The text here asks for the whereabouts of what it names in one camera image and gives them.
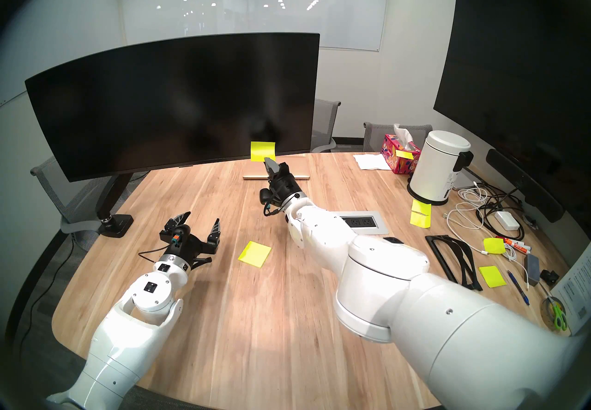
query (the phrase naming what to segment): paper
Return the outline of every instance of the paper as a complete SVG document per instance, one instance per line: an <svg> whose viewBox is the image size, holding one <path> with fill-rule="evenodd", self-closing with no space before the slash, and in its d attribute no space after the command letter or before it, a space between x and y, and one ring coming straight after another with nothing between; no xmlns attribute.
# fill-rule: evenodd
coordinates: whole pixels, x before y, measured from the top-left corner
<svg viewBox="0 0 591 410"><path fill-rule="evenodd" d="M406 129L401 129L398 124L394 124L394 133L404 146L404 149L412 149L413 147L410 145L410 142L413 140L413 136L410 132Z"/></svg>
<svg viewBox="0 0 591 410"><path fill-rule="evenodd" d="M410 223L413 226L422 227L424 229L428 229L431 227L431 215L424 215L421 213L417 213L416 211L411 211L410 213Z"/></svg>
<svg viewBox="0 0 591 410"><path fill-rule="evenodd" d="M251 141L250 160L253 162L264 162L265 157L275 160L275 143L268 141Z"/></svg>
<svg viewBox="0 0 591 410"><path fill-rule="evenodd" d="M413 154L407 151L401 151L399 149L396 150L396 156L402 157L404 159L414 160Z"/></svg>
<svg viewBox="0 0 591 410"><path fill-rule="evenodd" d="M591 243L550 293L563 303L570 333L575 335L591 317Z"/></svg>
<svg viewBox="0 0 591 410"><path fill-rule="evenodd" d="M249 241L246 248L244 248L244 251L242 251L240 254L238 260L261 268L265 263L270 251L271 248L269 246L255 243L254 241Z"/></svg>
<svg viewBox="0 0 591 410"><path fill-rule="evenodd" d="M484 277L484 281L490 288L496 288L497 286L505 286L506 282L501 275L501 272L495 265L489 267L478 267L480 273Z"/></svg>
<svg viewBox="0 0 591 410"><path fill-rule="evenodd" d="M416 211L417 213L425 214L426 216L431 216L431 204L430 203L423 203L418 201L417 199L413 199L413 206L411 211Z"/></svg>
<svg viewBox="0 0 591 410"><path fill-rule="evenodd" d="M503 254L505 252L505 242L502 238L485 238L484 251L490 254Z"/></svg>
<svg viewBox="0 0 591 410"><path fill-rule="evenodd" d="M381 154L354 155L361 170L389 170L390 167Z"/></svg>

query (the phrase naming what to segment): floor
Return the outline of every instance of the floor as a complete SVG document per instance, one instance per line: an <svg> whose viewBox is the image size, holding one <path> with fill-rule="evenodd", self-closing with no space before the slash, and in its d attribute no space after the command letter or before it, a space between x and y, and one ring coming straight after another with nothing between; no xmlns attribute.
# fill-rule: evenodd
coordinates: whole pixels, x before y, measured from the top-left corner
<svg viewBox="0 0 591 410"><path fill-rule="evenodd" d="M357 152L362 150L363 146L352 145L338 145L333 149L334 152ZM133 191L141 181L131 182L128 186L129 190ZM78 245L73 244L70 237L64 241L37 282L18 326L15 338L15 354L17 358L22 336L29 327L30 306L49 287L57 268L62 265L51 289L33 309L32 328L22 345L20 353L23 371L28 376L30 383L36 385L40 396L48 396L70 388L84 368L84 359L58 343L51 330L53 312L84 256L86 256L86 252ZM120 407L121 410L143 408L155 410L158 408L205 409L204 407L174 401L138 387L134 387L127 394Z"/></svg>

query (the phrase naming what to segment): sticky note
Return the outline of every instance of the sticky note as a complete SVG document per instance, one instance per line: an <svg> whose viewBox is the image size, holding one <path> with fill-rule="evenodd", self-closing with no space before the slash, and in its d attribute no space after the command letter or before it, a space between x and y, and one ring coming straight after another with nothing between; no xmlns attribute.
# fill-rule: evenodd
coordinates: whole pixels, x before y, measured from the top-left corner
<svg viewBox="0 0 591 410"><path fill-rule="evenodd" d="M269 246L255 243L254 241L249 241L246 248L244 248L244 251L242 251L240 254L238 260L261 268L265 263L269 252L271 252L271 248Z"/></svg>
<svg viewBox="0 0 591 410"><path fill-rule="evenodd" d="M411 210L416 211L417 213L425 214L426 216L430 216L431 204L423 203L418 201L417 199L413 199L413 207L411 208Z"/></svg>
<svg viewBox="0 0 591 410"><path fill-rule="evenodd" d="M422 227L424 229L428 229L429 227L431 227L431 215L425 215L425 214L417 213L416 211L411 211L410 223L413 226L418 226L418 227Z"/></svg>
<svg viewBox="0 0 591 410"><path fill-rule="evenodd" d="M396 150L396 156L402 157L402 158L405 158L405 159L410 159L410 160L413 160L414 159L412 152L399 151L398 149Z"/></svg>
<svg viewBox="0 0 591 410"><path fill-rule="evenodd" d="M275 143L268 141L251 141L250 160L254 162L264 162L265 157L275 160Z"/></svg>
<svg viewBox="0 0 591 410"><path fill-rule="evenodd" d="M485 238L484 251L491 254L503 254L505 252L505 242L502 238Z"/></svg>
<svg viewBox="0 0 591 410"><path fill-rule="evenodd" d="M489 267L478 267L480 273L484 277L484 281L490 288L496 288L497 286L505 286L505 280L503 279L501 272L495 265Z"/></svg>

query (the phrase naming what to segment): black monitor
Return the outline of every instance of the black monitor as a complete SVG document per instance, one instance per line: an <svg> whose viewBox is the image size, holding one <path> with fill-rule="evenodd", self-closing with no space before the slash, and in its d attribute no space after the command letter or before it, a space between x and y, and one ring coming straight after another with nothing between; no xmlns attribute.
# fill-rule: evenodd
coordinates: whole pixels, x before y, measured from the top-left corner
<svg viewBox="0 0 591 410"><path fill-rule="evenodd" d="M456 0L435 110L490 143L487 161L550 220L591 237L591 8Z"/></svg>
<svg viewBox="0 0 591 410"><path fill-rule="evenodd" d="M191 36L112 49L25 81L69 181L309 152L320 35Z"/></svg>

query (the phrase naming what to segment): wooden table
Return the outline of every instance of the wooden table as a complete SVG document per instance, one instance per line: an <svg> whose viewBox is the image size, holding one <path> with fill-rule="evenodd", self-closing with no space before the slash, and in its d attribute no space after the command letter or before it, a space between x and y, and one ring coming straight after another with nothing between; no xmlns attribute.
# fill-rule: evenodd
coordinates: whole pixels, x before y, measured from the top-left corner
<svg viewBox="0 0 591 410"><path fill-rule="evenodd" d="M433 207L431 228L420 229L409 224L406 176L361 171L351 153L305 157L311 178L299 184L318 206L380 211L389 235L422 250L430 271L445 278L424 236L449 233L442 215L459 201L455 192L448 205ZM166 221L191 211L187 224L201 239L220 218L220 246L213 263L193 271L179 291L183 315L140 386L220 409L437 405L395 345L363 341L340 325L332 309L336 278L292 243L283 215L263 217L258 195L267 182L243 180L244 163L152 171L119 211L135 219L125 237L99 237L70 281L53 315L56 339L86 357L111 306L139 275L151 271L152 264L137 253L161 247L158 232ZM526 231L541 268L564 275L568 267L546 236ZM480 244L487 236L468 230L461 235ZM261 269L238 261L249 240L272 246ZM446 257L453 267L451 254ZM522 282L520 267L502 256L474 257L476 266L496 265L503 274L510 269ZM489 289L479 278L481 294L543 326L539 286L530 288L528 307L510 282Z"/></svg>

